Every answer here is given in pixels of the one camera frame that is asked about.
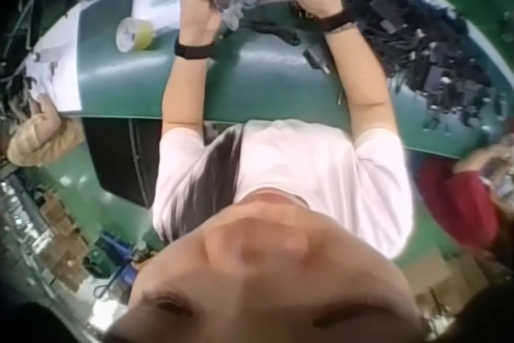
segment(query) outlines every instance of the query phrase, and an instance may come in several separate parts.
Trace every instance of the woman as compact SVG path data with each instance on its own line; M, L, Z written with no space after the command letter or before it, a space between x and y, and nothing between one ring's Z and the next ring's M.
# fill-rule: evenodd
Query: woman
M2 139L7 159L17 166L37 166L55 161L74 149L84 140L82 124L61 117L47 94L36 96L38 103L25 89L31 117L27 118L16 100L9 102L10 110L21 122L14 135Z
M298 0L327 21L341 0ZM353 141L297 120L250 121L202 140L209 0L181 0L162 100L153 224L170 243L139 273L107 341L418 341L409 284L391 259L412 201L386 78L353 24L325 37Z
M461 161L426 159L416 185L442 229L469 251L513 268L512 135Z

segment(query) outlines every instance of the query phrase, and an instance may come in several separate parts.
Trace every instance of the nose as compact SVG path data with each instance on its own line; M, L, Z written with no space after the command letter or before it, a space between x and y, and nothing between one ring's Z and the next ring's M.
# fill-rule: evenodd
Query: nose
M258 218L241 218L206 235L210 264L235 276L299 267L308 253L304 230Z

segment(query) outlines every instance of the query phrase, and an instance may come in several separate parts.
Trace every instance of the green workbench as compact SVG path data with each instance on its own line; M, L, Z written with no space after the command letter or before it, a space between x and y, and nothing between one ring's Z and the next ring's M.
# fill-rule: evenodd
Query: green workbench
M121 19L130 16L133 0L99 0L80 16L78 75L81 116L161 116L161 96L173 62L176 31L157 39L150 50L123 54L115 43ZM501 40L498 22L512 0L447 0L461 10L491 41L511 66L514 47ZM268 19L294 25L284 4L267 6ZM252 18L262 16L253 10ZM244 122L250 119L297 118L326 125L349 127L349 116L337 105L340 85L335 76L312 70L303 50L321 39L301 31L301 44L288 46L274 35L240 30L218 44L206 88L206 120ZM512 86L491 63L495 88L512 96ZM408 88L394 96L398 124L406 146L449 157L460 157L483 139L479 129L464 127L456 117L436 130L423 132L425 101ZM483 115L490 131L500 130L492 114Z

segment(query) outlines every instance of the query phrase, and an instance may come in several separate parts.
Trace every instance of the factory floor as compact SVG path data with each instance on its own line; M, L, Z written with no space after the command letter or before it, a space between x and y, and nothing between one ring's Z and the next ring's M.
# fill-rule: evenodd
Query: factory floor
M152 246L159 246L151 229L149 212L100 187L85 143L61 160L41 168L39 176L59 194L90 241L94 241L104 228L127 242L144 239ZM409 263L433 247L438 247L444 255L455 251L455 245L440 230L424 205L417 202L415 230L398 263Z

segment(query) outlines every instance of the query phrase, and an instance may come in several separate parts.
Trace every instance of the red jacket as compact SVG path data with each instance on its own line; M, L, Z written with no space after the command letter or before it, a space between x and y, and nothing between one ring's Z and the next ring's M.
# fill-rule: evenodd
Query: red jacket
M416 178L435 221L457 243L487 249L498 233L496 206L477 172L452 173L455 161L430 157Z

